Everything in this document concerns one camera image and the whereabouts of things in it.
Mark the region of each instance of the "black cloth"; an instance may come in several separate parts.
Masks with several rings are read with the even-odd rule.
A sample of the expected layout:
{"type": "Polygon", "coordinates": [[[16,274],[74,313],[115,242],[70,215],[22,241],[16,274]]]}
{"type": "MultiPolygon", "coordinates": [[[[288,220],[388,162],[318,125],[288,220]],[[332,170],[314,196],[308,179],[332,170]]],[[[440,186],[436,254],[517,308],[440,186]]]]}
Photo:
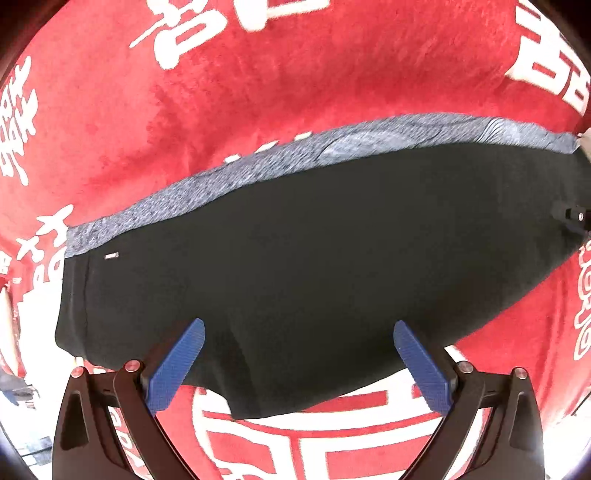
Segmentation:
{"type": "Polygon", "coordinates": [[[56,341],[119,369],[199,317],[187,384],[237,419],[299,411],[403,368],[396,320],[449,345],[523,297],[583,241],[556,200],[591,205],[580,151],[442,145],[246,186],[67,259],[56,341]]]}

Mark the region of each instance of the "gray fabric trim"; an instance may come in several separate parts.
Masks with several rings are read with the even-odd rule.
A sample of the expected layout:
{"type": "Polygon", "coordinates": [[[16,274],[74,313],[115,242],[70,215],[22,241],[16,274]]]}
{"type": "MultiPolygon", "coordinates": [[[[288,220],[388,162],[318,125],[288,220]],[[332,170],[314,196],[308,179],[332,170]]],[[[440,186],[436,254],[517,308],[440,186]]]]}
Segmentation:
{"type": "Polygon", "coordinates": [[[404,148],[478,142],[571,154],[577,138],[534,124],[454,113],[403,115],[363,122],[279,145],[178,181],[114,215],[71,227],[66,258],[99,247],[120,233],[191,212],[240,187],[283,175],[404,148]]]}

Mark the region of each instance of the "blue foot pad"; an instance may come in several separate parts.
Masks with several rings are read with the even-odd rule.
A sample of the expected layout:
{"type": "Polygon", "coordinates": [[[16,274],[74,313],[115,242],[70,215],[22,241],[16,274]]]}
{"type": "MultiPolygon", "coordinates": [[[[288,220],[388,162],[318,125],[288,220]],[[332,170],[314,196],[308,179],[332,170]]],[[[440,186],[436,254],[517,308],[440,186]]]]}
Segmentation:
{"type": "Polygon", "coordinates": [[[205,325],[202,320],[196,319],[184,331],[150,379],[145,400],[152,415],[168,408],[204,343],[205,325]]]}
{"type": "Polygon", "coordinates": [[[394,325],[394,345],[429,408],[446,415],[453,404],[452,389],[433,358],[402,320],[394,325]]]}

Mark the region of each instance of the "metal bolt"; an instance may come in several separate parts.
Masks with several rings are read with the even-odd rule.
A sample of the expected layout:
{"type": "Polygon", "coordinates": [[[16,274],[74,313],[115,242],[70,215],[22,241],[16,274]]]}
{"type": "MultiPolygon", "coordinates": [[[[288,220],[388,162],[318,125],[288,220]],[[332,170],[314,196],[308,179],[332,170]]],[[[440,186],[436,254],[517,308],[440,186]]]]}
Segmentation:
{"type": "Polygon", "coordinates": [[[458,362],[457,367],[463,374],[471,374],[474,371],[474,365],[472,365],[470,362],[466,362],[465,360],[458,362]]]}
{"type": "Polygon", "coordinates": [[[515,369],[515,376],[517,378],[525,380],[527,378],[527,370],[525,368],[517,367],[515,369]]]}
{"type": "Polygon", "coordinates": [[[133,372],[137,372],[139,370],[139,366],[141,364],[139,363],[139,360],[130,360],[129,362],[127,362],[125,364],[125,369],[132,374],[133,372]]]}
{"type": "Polygon", "coordinates": [[[76,367],[74,370],[72,370],[73,378],[80,378],[82,375],[84,375],[84,367],[76,367]]]}

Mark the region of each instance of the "metal screw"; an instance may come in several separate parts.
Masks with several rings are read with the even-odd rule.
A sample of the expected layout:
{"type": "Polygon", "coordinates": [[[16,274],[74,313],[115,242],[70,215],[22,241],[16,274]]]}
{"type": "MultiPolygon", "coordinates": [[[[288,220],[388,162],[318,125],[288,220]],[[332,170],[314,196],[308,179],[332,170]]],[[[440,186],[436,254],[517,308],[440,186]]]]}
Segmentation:
{"type": "Polygon", "coordinates": [[[84,367],[76,367],[74,370],[72,370],[73,378],[80,378],[82,375],[84,375],[84,367]]]}
{"type": "Polygon", "coordinates": [[[525,380],[527,378],[527,370],[525,368],[517,367],[515,369],[515,376],[517,378],[525,380]]]}
{"type": "Polygon", "coordinates": [[[463,374],[471,374],[474,371],[474,365],[472,365],[470,362],[466,362],[465,360],[458,362],[457,367],[463,374]]]}
{"type": "Polygon", "coordinates": [[[132,374],[133,372],[137,372],[139,370],[139,366],[141,364],[139,363],[139,360],[130,360],[129,362],[127,362],[125,364],[125,369],[132,374]]]}

